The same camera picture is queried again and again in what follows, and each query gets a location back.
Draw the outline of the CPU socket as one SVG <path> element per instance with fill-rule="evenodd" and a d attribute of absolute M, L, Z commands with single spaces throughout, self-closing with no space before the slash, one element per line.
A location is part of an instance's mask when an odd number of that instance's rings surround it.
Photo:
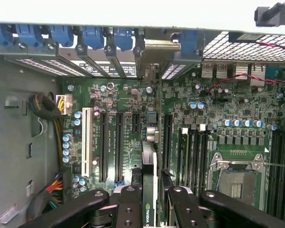
<path fill-rule="evenodd" d="M 264 210 L 266 205 L 266 167 L 263 155 L 253 159 L 227 159 L 215 152 L 209 163 L 207 189 L 215 190 L 243 203 Z"/>

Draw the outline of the long black expansion slot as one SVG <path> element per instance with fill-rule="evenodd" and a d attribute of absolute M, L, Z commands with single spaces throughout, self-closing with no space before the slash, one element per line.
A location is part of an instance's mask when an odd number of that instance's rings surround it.
<path fill-rule="evenodd" d="M 109 118 L 107 112 L 100 113 L 100 163 L 99 181 L 106 182 L 108 177 Z"/>
<path fill-rule="evenodd" d="M 123 153 L 124 153 L 124 114 L 116 113 L 115 129 L 115 178 L 114 186 L 122 184 L 123 178 Z"/>
<path fill-rule="evenodd" d="M 170 167 L 171 137 L 172 137 L 172 114 L 164 115 L 163 133 L 163 168 Z"/>

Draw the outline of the white expansion slot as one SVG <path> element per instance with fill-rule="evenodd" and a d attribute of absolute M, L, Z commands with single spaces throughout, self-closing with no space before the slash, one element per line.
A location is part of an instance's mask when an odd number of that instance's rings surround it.
<path fill-rule="evenodd" d="M 82 176 L 92 173 L 93 109 L 82 109 Z"/>

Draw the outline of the short black expansion slot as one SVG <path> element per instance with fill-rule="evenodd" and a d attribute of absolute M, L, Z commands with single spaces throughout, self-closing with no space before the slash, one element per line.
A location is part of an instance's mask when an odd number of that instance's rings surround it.
<path fill-rule="evenodd" d="M 133 133 L 140 133 L 140 114 L 133 113 L 132 115 L 132 132 Z"/>

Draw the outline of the thin metal locking lever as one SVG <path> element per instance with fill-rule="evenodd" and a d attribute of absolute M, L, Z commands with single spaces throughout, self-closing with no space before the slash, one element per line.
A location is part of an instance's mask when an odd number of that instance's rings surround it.
<path fill-rule="evenodd" d="M 285 164 L 268 163 L 268 162 L 264 162 L 263 164 L 267 165 L 267 166 L 276 166 L 276 167 L 284 167 L 285 168 Z"/>

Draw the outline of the green motherboard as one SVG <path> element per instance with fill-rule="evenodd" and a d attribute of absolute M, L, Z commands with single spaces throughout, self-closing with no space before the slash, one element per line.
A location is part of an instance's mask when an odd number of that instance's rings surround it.
<path fill-rule="evenodd" d="M 207 189 L 209 163 L 215 152 L 224 158 L 250 160 L 260 153 L 264 162 L 285 164 L 285 66 L 247 66 L 248 76 L 235 76 L 230 67 L 213 79 L 198 69 L 175 81 L 182 117 L 177 129 L 174 185 L 199 196 Z M 63 119 L 63 163 L 71 168 L 71 196 L 93 190 L 115 190 L 116 113 L 124 116 L 123 182 L 130 185 L 132 169 L 141 166 L 141 139 L 132 132 L 139 89 L 144 81 L 65 79 L 72 96 L 72 113 Z M 92 173 L 82 176 L 82 109 L 93 109 Z M 99 181 L 100 113 L 109 118 L 108 177 Z M 285 221 L 285 168 L 266 167 L 264 212 Z"/>

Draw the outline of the white power connector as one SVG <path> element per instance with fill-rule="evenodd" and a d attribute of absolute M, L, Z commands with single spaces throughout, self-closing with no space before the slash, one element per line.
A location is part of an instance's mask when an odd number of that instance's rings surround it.
<path fill-rule="evenodd" d="M 71 95 L 56 95 L 56 107 L 61 115 L 68 115 L 72 113 L 72 96 Z"/>

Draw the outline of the grey power supply unit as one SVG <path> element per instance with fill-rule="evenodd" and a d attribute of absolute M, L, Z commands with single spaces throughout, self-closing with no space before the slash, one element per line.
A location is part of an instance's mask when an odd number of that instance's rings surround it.
<path fill-rule="evenodd" d="M 0 59 L 0 228 L 26 221 L 32 198 L 58 171 L 53 124 L 28 108 L 29 97 L 54 98 L 54 77 Z"/>

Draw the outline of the blue slot clip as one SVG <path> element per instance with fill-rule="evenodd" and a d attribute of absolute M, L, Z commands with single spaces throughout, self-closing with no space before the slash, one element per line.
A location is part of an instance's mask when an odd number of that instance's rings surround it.
<path fill-rule="evenodd" d="M 104 35 L 102 27 L 83 26 L 82 33 L 84 43 L 87 46 L 95 50 L 104 48 Z"/>
<path fill-rule="evenodd" d="M 114 43 L 121 51 L 133 48 L 132 28 L 114 27 Z"/>
<path fill-rule="evenodd" d="M 180 33 L 180 52 L 182 55 L 195 54 L 199 38 L 198 30 L 183 30 Z"/>
<path fill-rule="evenodd" d="M 14 38 L 8 24 L 0 24 L 0 45 L 13 46 Z"/>
<path fill-rule="evenodd" d="M 52 38 L 63 47 L 71 47 L 74 43 L 74 34 L 71 26 L 50 25 L 49 31 Z"/>
<path fill-rule="evenodd" d="M 27 46 L 43 47 L 42 29 L 39 25 L 16 24 L 16 32 L 20 41 Z"/>

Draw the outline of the open black PC case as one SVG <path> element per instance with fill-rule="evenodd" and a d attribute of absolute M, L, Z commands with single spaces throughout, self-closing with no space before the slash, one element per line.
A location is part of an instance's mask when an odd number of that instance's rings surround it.
<path fill-rule="evenodd" d="M 237 77 L 248 76 L 244 70 L 247 66 L 285 66 L 285 26 L 257 27 L 254 21 L 257 7 L 272 7 L 277 2 L 285 0 L 0 0 L 0 24 L 8 24 L 14 38 L 13 46 L 0 45 L 0 59 L 54 77 L 59 88 L 56 95 L 66 95 L 65 79 L 144 81 L 146 40 L 180 45 L 183 30 L 198 30 L 195 54 L 182 55 L 179 50 L 167 61 L 177 66 L 168 81 L 191 76 L 194 69 L 206 79 L 213 79 L 215 73 L 225 78 L 225 67 Z M 22 43 L 16 24 L 41 26 L 43 47 Z M 73 46 L 57 43 L 50 25 L 71 26 Z M 103 49 L 95 50 L 84 43 L 83 26 L 103 28 Z M 114 27 L 132 28 L 131 50 L 121 51 L 115 45 Z M 72 60 L 91 64 L 103 77 L 88 73 Z M 109 76 L 96 61 L 109 61 L 120 77 Z M 126 77 L 121 62 L 134 62 L 137 77 Z M 75 199 L 70 194 L 71 168 L 63 163 L 66 115 L 56 107 L 56 96 L 49 98 L 42 93 L 29 97 L 28 108 L 39 119 L 53 124 L 58 171 L 28 204 L 25 223 Z"/>

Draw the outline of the black intrusion switch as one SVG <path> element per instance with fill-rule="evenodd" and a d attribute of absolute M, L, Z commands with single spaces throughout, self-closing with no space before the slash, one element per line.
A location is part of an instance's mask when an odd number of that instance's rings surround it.
<path fill-rule="evenodd" d="M 257 7 L 254 21 L 257 27 L 285 26 L 285 2 L 277 2 L 272 7 Z"/>

